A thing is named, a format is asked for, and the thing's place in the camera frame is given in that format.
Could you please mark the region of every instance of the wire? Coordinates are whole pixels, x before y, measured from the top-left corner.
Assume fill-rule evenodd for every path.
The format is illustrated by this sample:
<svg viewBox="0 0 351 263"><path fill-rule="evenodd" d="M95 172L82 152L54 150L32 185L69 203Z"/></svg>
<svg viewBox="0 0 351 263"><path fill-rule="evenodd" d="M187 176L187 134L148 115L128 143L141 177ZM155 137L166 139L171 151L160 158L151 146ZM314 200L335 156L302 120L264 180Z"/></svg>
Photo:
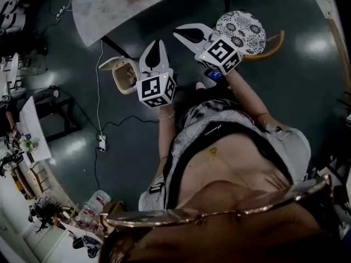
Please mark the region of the wire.
<svg viewBox="0 0 351 263"><path fill-rule="evenodd" d="M95 148L95 162L94 162L94 175L95 175L95 179L97 181L98 184L98 190L100 190L100 181L97 177L97 161L98 161L98 152L97 152L98 148Z"/></svg>
<svg viewBox="0 0 351 263"><path fill-rule="evenodd" d="M35 90L44 90L44 89L49 89L49 88L37 88L37 89L33 89L33 90L24 90L23 92L15 92L15 93L11 93L11 94L25 94L27 92L33 92Z"/></svg>
<svg viewBox="0 0 351 263"><path fill-rule="evenodd" d="M64 94L68 95L69 97L71 97L73 99L73 101L77 104L77 106L79 107L79 109L81 110L82 114L86 117L86 119L88 120L88 122L92 125L92 127L98 132L98 128L93 124L92 120L90 120L90 118L88 117L88 115L84 112L82 106L78 103L78 101L68 92L65 92L64 90L62 90L62 88L60 87L50 87L50 89L58 89L59 91L63 92Z"/></svg>
<svg viewBox="0 0 351 263"><path fill-rule="evenodd" d="M124 118L124 119L123 119L122 121L120 121L119 123L107 122L107 123L103 126L103 128L101 129L101 131L103 131L109 124L114 125L115 127L119 127L121 124L123 124L126 120L129 120L130 118L135 118L135 119L137 119L138 121L140 121L140 122L142 122L142 123L158 123L158 121L143 120L143 119L140 119L139 117L137 117L137 116L135 116L135 115L130 115L130 116ZM97 131L97 133L95 134L95 138L96 138L96 140L100 141L99 138L97 137L98 134L100 134L100 131ZM109 146L109 144L107 143L106 140L105 140L105 142L106 142L106 146L107 146L105 152L107 152L107 151L109 150L110 146Z"/></svg>
<svg viewBox="0 0 351 263"><path fill-rule="evenodd" d="M100 134L101 136L103 135L103 131L101 130L101 125L100 125L100 118L99 118L99 106L100 106L100 85L99 85L99 72L98 72L98 66L100 63L101 58L103 57L104 54L104 43L101 40L101 55L99 57L98 63L95 67L95 71L97 73L97 82L98 82L98 108L97 108L97 117L98 117L98 123L99 123L99 129L100 129Z"/></svg>
<svg viewBox="0 0 351 263"><path fill-rule="evenodd" d="M130 116L128 116L127 118L124 118L122 121L120 121L119 123L114 123L114 122L107 122L104 126L103 126L103 128L102 128L102 130L101 131L103 131L109 124L111 124L111 125L114 125L114 126L116 126L116 127L119 127L121 124L123 124L126 120L128 120L128 119L130 119L130 118L135 118L135 119L137 119L138 121L140 121L140 122L142 122L142 123L158 123L158 121L151 121L151 120L143 120L143 119L140 119L140 118L138 118L137 116L135 116L135 115L130 115ZM96 133L96 135L95 135L95 138L96 138L96 140L99 140L98 138L97 138L97 135L99 134L99 131L97 131L97 133ZM107 149L106 149L106 152L109 150L109 144L107 143L107 141L105 140L105 142L106 142L106 146L107 146ZM98 150L98 148L96 147L95 148L95 163L94 163L94 175L95 175L95 179L96 179L96 181L97 181L97 184L98 184L98 190L100 189L100 181L99 181L99 179L98 179L98 177L97 177L97 160L98 160L98 152L97 152L97 150Z"/></svg>
<svg viewBox="0 0 351 263"><path fill-rule="evenodd" d="M53 14L53 13L51 12L51 3L52 3L52 0L49 0L49 14L52 15L52 16L54 16L54 17L56 18L56 15ZM52 26L58 25L60 22L61 22L61 20L58 20L58 22L57 22L56 24L50 24L50 25L48 25L47 27L45 27L45 28L43 29L42 33L40 34L40 36L43 37L43 36L44 36L44 33L46 32L47 29L49 29L49 28L52 27Z"/></svg>
<svg viewBox="0 0 351 263"><path fill-rule="evenodd" d="M59 16L56 15L56 20L60 20L61 17L64 15L65 11L66 12L72 12L73 11L72 3L73 3L73 0L69 0L67 6L63 6L62 7L62 12L61 12L61 10L59 11L59 13L58 13Z"/></svg>
<svg viewBox="0 0 351 263"><path fill-rule="evenodd" d="M48 71L48 69L45 68L44 70L39 71L37 73L30 73L29 71L24 70L23 68L18 68L18 69L21 70L21 71L27 72L27 74L19 74L19 75L17 75L17 77L39 76L39 75L44 74L45 72Z"/></svg>
<svg viewBox="0 0 351 263"><path fill-rule="evenodd" d="M44 36L44 33L46 32L47 29L49 29L49 28L52 27L52 26L58 25L60 22L61 22L61 19L59 19L59 21L58 21L56 24L50 24L50 25L48 25L47 27L45 27L44 30L42 31L42 33L40 34L40 36L43 37L43 36Z"/></svg>

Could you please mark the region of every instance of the white trash can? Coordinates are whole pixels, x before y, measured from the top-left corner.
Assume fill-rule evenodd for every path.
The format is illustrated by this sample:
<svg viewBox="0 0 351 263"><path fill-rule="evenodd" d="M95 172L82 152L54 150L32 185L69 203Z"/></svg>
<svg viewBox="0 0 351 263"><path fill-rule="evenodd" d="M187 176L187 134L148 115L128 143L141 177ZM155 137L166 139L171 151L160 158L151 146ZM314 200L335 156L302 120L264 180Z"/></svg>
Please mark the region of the white trash can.
<svg viewBox="0 0 351 263"><path fill-rule="evenodd" d="M139 80L139 63L124 56L116 56L99 66L100 70L112 70L112 76L122 94L137 90Z"/></svg>

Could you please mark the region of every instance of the white cable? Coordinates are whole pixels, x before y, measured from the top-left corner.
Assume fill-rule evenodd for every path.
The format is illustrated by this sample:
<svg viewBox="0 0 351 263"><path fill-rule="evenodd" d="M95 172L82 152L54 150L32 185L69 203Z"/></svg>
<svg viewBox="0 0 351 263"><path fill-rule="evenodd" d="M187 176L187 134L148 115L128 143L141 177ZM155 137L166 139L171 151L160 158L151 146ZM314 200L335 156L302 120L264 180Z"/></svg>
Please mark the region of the white cable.
<svg viewBox="0 0 351 263"><path fill-rule="evenodd" d="M98 73L98 66L100 63L101 58L103 57L104 54L104 44L103 41L101 40L101 56L99 57L97 66L95 68L95 71L97 73L97 81L98 81L98 109L97 109L97 117L98 117L98 122L99 122L99 129L100 129L100 135L103 135L103 131L101 130L101 125L100 125L100 118L99 118L99 106L100 106L100 85L99 85L99 73Z"/></svg>
<svg viewBox="0 0 351 263"><path fill-rule="evenodd" d="M61 17L62 17L63 14L64 14L64 11L66 11L66 12L71 12L71 11L73 11L72 3L73 3L73 0L69 0L67 6L63 6L63 7L60 9L60 11L58 12L58 14L56 15L56 20L60 20L60 19L61 19Z"/></svg>

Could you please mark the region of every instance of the wooden chair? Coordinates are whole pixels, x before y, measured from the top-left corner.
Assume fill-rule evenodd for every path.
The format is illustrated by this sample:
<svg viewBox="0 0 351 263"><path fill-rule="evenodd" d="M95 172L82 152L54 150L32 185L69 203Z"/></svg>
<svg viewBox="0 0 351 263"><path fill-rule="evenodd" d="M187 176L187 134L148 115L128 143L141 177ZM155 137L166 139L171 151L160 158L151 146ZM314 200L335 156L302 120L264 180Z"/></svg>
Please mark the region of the wooden chair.
<svg viewBox="0 0 351 263"><path fill-rule="evenodd" d="M258 55L244 55L245 60L261 60L269 58L274 55L281 47L284 41L285 32L283 30L280 31L278 35L270 37L266 40L265 50L261 54Z"/></svg>

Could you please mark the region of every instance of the wall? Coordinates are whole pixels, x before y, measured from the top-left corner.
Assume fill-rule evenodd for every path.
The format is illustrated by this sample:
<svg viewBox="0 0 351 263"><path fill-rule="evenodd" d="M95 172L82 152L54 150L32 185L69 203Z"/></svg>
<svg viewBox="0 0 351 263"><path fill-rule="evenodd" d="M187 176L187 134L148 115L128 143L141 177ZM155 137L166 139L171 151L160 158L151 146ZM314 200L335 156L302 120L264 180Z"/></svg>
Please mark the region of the wall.
<svg viewBox="0 0 351 263"><path fill-rule="evenodd" d="M29 206L34 201L27 201L23 197L9 171L5 176L6 178L0 178L0 207L16 231L23 235L32 225L28 216Z"/></svg>

